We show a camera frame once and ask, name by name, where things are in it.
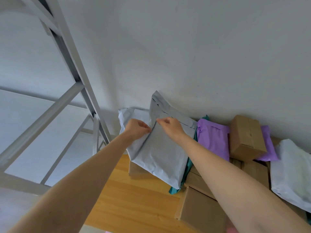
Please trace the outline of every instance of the white poly mailer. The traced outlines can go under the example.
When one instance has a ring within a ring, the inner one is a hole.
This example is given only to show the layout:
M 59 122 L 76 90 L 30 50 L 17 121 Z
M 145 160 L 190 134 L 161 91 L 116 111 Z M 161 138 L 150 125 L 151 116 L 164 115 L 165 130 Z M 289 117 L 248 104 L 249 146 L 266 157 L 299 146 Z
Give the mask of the white poly mailer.
M 280 161 L 271 161 L 271 190 L 311 212 L 311 155 L 289 139 L 280 142 L 276 153 Z
M 165 117 L 177 118 L 185 133 L 194 137 L 196 121 L 170 106 L 157 91 L 152 95 L 149 112 L 133 108 L 119 110 L 122 127 L 120 133 L 124 131 L 124 127 L 131 118 L 148 124 L 152 132 L 134 141 L 127 148 L 130 160 L 175 189 L 179 189 L 188 156 L 156 122 L 157 118 Z

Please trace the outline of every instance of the gray poly mailer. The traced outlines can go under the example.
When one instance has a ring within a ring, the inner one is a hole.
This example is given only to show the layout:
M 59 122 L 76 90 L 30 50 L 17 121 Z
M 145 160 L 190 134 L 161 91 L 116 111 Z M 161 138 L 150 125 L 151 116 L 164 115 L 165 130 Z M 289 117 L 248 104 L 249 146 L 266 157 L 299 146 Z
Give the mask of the gray poly mailer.
M 175 189 L 179 189 L 188 156 L 156 122 L 157 118 L 165 117 L 177 118 L 185 133 L 194 137 L 196 121 L 170 106 L 158 91 L 152 95 L 149 113 L 133 108 L 119 110 L 122 127 L 120 133 L 124 131 L 131 118 L 140 119 L 148 124 L 152 132 L 134 141 L 127 148 L 130 160 Z

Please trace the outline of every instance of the purple poly mailer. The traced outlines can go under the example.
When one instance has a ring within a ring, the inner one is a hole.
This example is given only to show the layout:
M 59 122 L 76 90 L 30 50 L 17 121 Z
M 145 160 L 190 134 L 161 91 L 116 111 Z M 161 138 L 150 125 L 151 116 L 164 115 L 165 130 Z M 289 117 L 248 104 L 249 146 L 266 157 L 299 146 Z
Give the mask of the purple poly mailer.
M 260 126 L 261 131 L 262 131 L 262 136 L 265 141 L 267 153 L 264 153 L 261 157 L 257 158 L 256 160 L 261 160 L 261 161 L 278 161 L 278 157 L 275 153 L 273 143 L 270 138 L 270 129 L 269 126 Z
M 197 122 L 198 142 L 214 154 L 229 161 L 228 126 L 200 119 Z

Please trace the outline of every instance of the hand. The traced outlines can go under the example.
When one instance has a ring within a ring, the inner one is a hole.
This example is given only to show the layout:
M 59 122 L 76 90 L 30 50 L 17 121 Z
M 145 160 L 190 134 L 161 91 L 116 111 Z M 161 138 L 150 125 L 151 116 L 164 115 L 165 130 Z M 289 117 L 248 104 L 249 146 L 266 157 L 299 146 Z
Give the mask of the hand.
M 180 146 L 182 140 L 186 137 L 189 137 L 184 132 L 178 119 L 167 117 L 163 119 L 157 119 L 157 122 L 161 125 L 165 133 Z
M 150 132 L 151 128 L 143 121 L 138 119 L 130 119 L 124 130 L 124 133 L 128 135 L 132 142 Z

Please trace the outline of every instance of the forearm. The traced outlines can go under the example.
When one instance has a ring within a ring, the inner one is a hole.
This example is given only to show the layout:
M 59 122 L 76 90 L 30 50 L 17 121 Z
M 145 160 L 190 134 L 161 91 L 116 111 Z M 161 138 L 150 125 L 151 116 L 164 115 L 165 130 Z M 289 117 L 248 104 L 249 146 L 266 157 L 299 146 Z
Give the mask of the forearm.
M 236 166 L 188 136 L 180 146 L 240 233 L 310 231 L 277 196 Z
M 10 232 L 79 232 L 131 141 L 119 135 L 56 185 Z

